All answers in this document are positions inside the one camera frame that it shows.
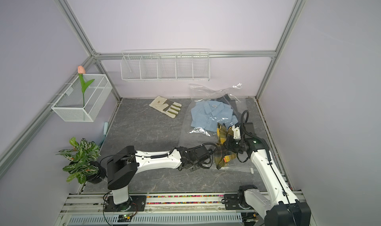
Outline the yellow plaid shirt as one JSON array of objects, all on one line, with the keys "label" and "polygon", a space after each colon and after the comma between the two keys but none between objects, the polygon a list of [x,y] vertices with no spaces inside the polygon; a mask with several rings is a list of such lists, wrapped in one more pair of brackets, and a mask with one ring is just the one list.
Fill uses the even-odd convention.
[{"label": "yellow plaid shirt", "polygon": [[225,124],[217,124],[217,148],[213,154],[214,163],[216,168],[220,170],[222,167],[225,167],[228,162],[237,158],[237,154],[233,151],[230,151],[226,146],[228,140],[234,140],[234,132],[232,127],[227,128]]}]

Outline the clear plastic vacuum bag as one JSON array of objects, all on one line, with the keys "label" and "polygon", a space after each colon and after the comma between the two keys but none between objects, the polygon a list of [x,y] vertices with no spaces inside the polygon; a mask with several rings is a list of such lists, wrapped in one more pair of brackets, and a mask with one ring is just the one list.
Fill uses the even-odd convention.
[{"label": "clear plastic vacuum bag", "polygon": [[[191,84],[189,86],[190,89],[190,99],[191,102],[186,110],[184,122],[181,129],[180,141],[179,144],[182,147],[195,147],[201,145],[203,143],[215,143],[217,144],[217,133],[206,131],[200,128],[193,128],[191,126],[192,117],[191,117],[191,109],[195,107],[196,102],[200,101],[208,101],[215,100],[225,94],[229,94],[232,99],[237,101],[238,110],[241,113],[241,117],[237,117],[238,123],[233,125],[235,127],[240,126],[242,122],[249,121],[249,111],[247,109],[246,99],[243,97],[243,85],[241,83],[233,85],[232,87],[228,87],[221,90],[212,90],[208,87],[198,84]],[[228,162],[228,164],[232,162],[246,162],[248,161],[248,155],[246,152],[243,154],[237,154],[237,158]],[[213,165],[212,167],[216,168],[213,157]]]}]

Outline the light blue shirt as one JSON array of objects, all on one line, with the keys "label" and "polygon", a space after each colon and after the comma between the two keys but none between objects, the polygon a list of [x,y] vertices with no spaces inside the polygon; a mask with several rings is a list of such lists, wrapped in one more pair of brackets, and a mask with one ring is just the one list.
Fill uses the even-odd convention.
[{"label": "light blue shirt", "polygon": [[211,132],[217,131],[217,123],[224,124],[226,127],[238,123],[232,107],[215,100],[196,102],[195,107],[191,109],[191,117],[193,128]]}]

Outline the black shirt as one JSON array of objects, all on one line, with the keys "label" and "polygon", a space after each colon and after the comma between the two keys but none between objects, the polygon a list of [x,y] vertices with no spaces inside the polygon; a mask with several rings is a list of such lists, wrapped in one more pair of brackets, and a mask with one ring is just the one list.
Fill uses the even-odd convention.
[{"label": "black shirt", "polygon": [[222,102],[224,104],[229,105],[233,109],[233,114],[236,117],[241,117],[241,113],[238,110],[237,101],[235,99],[232,99],[229,94],[225,94],[219,98],[216,99],[219,102]]}]

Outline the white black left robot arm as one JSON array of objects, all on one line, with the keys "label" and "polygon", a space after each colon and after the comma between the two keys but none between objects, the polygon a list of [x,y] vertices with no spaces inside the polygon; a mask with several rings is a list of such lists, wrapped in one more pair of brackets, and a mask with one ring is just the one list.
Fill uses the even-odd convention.
[{"label": "white black left robot arm", "polygon": [[112,193],[116,206],[132,203],[129,184],[136,174],[156,169],[177,169],[195,171],[209,169],[217,150],[215,143],[186,148],[174,147],[163,152],[144,152],[127,146],[117,154],[110,155],[106,163],[107,188]]}]

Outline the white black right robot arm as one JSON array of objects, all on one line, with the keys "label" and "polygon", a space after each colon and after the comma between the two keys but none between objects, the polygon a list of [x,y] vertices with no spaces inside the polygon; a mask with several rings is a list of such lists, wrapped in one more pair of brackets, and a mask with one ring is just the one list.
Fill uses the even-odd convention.
[{"label": "white black right robot arm", "polygon": [[239,131],[240,139],[228,136],[224,146],[235,153],[247,153],[268,192],[266,198],[258,189],[242,186],[240,204],[256,210],[265,226],[309,226],[311,209],[307,202],[298,199],[282,177],[267,142],[255,134],[250,122],[242,122]]}]

